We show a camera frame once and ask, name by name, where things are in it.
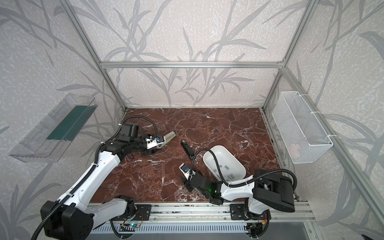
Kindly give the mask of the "beige stapler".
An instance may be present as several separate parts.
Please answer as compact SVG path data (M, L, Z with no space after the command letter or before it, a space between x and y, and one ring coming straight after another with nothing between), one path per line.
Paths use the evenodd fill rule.
M171 131L168 134L164 135L165 141L163 142L163 147L167 145L175 136L176 136L176 133L174 131Z

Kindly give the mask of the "black stapler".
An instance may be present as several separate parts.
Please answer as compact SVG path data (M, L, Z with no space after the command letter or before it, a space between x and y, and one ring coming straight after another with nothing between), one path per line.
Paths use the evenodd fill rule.
M188 145L188 143L185 140L181 141L181 146L184 149L185 153L187 154L188 158L190 160L193 160L195 156L195 151Z

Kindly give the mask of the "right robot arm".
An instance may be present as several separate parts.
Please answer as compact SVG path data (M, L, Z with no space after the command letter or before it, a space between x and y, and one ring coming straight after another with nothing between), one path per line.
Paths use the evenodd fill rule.
M264 215L270 209L285 213L295 212L294 191L297 177L290 170L259 169L246 179L225 184L223 181L210 181L200 171L192 170L186 164L182 164L179 169L184 174L182 180L188 191L196 190L211 204L222 205L224 201L245 199L243 211L239 213L244 220Z

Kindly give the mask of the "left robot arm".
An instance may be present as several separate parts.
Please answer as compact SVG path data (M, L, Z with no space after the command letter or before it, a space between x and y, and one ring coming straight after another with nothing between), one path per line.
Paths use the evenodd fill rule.
M139 213L131 197L118 196L109 202L90 208L88 205L107 176L131 153L148 156L167 144L168 136L139 137L139 126L121 123L117 132L96 149L94 161L76 183L55 202L47 201L41 208L42 221L32 235L40 232L57 240L84 240L90 232L105 222L123 216L133 219Z

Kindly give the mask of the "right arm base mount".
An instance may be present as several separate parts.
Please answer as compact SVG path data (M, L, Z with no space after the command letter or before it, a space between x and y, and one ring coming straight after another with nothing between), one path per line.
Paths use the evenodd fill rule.
M248 210L245 204L230 204L231 220L258 220L258 221L269 221L271 219L270 211L264 211L261 214L255 214Z

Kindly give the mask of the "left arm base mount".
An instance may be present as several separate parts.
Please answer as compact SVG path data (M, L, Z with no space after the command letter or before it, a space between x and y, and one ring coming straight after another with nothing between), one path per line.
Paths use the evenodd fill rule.
M150 204L138 204L135 205L134 210L129 210L121 216L113 218L114 221L148 221L150 219L152 205Z

